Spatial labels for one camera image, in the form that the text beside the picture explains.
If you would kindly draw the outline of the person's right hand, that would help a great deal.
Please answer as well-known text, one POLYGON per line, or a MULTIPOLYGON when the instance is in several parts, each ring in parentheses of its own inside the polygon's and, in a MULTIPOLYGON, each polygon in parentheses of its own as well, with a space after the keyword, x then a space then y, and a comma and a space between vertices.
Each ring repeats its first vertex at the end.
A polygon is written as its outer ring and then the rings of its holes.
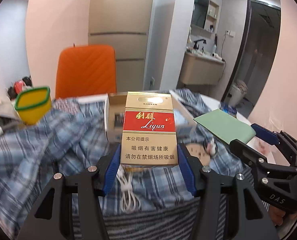
POLYGON ((269 206, 268 214, 275 226, 281 226, 284 222, 284 219, 294 219, 295 217, 297 217, 297 212, 287 214, 285 211, 280 210, 279 208, 272 205, 269 206))

